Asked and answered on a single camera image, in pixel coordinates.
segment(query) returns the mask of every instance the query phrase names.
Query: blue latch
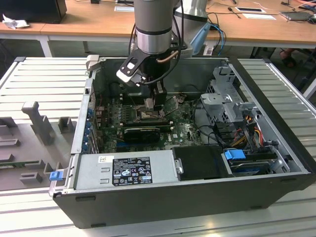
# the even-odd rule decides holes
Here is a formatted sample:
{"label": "blue latch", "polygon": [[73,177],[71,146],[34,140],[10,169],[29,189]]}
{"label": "blue latch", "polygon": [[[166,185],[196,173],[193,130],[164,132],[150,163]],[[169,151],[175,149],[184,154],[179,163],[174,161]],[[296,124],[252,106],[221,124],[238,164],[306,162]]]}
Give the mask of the blue latch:
{"label": "blue latch", "polygon": [[228,150],[225,153],[226,159],[246,159],[245,154],[242,150]]}
{"label": "blue latch", "polygon": [[63,180],[63,171],[53,171],[50,173],[50,181],[62,181]]}

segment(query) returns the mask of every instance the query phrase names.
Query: computer case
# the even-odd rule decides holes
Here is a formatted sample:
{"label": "computer case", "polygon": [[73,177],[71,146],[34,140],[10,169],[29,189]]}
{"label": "computer case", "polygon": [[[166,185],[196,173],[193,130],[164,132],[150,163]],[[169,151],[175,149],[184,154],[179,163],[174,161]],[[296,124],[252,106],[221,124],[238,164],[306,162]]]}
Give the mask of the computer case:
{"label": "computer case", "polygon": [[65,0],[2,0],[0,13],[14,20],[58,24],[66,14]]}

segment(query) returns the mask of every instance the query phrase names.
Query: warning label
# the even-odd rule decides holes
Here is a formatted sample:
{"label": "warning label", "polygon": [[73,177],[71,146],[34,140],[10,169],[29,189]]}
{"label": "warning label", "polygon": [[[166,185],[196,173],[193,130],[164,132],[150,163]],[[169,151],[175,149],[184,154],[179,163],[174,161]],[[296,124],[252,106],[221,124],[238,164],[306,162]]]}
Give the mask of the warning label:
{"label": "warning label", "polygon": [[114,186],[151,184],[149,157],[113,159],[112,181]]}

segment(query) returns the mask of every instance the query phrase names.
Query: sticker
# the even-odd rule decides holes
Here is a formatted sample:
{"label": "sticker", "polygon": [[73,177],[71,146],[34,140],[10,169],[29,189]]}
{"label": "sticker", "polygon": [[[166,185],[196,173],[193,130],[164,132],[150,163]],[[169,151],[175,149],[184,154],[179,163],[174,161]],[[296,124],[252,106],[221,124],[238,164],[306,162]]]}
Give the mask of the sticker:
{"label": "sticker", "polygon": [[3,165],[3,166],[0,166],[0,169],[12,169],[14,168],[13,165]]}
{"label": "sticker", "polygon": [[114,186],[153,182],[149,157],[112,159],[112,161]]}
{"label": "sticker", "polygon": [[99,163],[112,162],[114,156],[99,156]]}

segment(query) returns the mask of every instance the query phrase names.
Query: paper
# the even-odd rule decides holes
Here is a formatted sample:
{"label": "paper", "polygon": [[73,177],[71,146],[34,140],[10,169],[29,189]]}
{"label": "paper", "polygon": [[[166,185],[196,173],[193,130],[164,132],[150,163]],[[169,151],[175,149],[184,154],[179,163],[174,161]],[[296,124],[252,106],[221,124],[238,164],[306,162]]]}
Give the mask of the paper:
{"label": "paper", "polygon": [[248,19],[264,19],[264,20],[276,20],[271,15],[262,15],[262,14],[249,14],[249,13],[243,13],[243,16]]}
{"label": "paper", "polygon": [[114,7],[114,11],[127,11],[127,12],[133,12],[134,8],[129,6],[116,6]]}
{"label": "paper", "polygon": [[30,26],[25,20],[13,20],[6,17],[4,14],[2,16],[3,16],[2,23],[4,23],[9,28],[16,29],[16,28],[23,28],[23,27]]}

